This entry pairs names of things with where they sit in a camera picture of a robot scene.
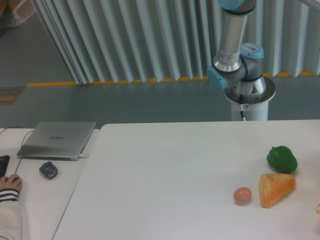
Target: brown egg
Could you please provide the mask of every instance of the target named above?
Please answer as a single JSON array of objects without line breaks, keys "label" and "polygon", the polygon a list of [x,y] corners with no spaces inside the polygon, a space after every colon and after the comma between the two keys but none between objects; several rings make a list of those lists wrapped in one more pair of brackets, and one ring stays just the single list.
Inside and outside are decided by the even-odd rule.
[{"label": "brown egg", "polygon": [[238,203],[246,203],[251,199],[251,190],[247,187],[240,187],[237,190],[235,190],[233,194],[233,198]]}]

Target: green bell pepper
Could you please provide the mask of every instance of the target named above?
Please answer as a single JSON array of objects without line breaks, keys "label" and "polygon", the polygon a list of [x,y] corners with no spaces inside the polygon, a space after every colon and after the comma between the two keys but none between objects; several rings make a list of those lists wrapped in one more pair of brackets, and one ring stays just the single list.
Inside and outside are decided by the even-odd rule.
[{"label": "green bell pepper", "polygon": [[297,159],[286,146],[272,147],[266,156],[266,160],[271,167],[282,174],[291,174],[298,166]]}]

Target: person's hand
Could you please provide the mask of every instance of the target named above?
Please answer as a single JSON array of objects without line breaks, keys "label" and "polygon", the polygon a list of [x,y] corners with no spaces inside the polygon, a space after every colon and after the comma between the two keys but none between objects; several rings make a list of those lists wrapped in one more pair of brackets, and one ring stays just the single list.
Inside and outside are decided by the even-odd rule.
[{"label": "person's hand", "polygon": [[0,178],[0,191],[4,189],[15,189],[18,192],[22,187],[22,179],[17,174],[11,176],[3,176]]}]

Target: toast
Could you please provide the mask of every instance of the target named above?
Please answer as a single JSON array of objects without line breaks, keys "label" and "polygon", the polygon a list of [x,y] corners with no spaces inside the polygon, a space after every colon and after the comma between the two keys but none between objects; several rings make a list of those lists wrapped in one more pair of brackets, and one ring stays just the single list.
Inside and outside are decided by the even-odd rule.
[{"label": "toast", "polygon": [[296,185],[296,178],[291,174],[267,173],[260,177],[259,195],[263,208],[269,208],[288,195]]}]

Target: silver laptop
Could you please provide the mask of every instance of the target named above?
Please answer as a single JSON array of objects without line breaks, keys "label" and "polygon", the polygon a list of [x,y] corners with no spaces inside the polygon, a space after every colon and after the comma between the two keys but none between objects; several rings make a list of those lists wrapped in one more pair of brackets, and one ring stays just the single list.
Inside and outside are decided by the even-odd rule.
[{"label": "silver laptop", "polygon": [[77,161],[95,126],[95,122],[40,122],[16,155],[25,159]]}]

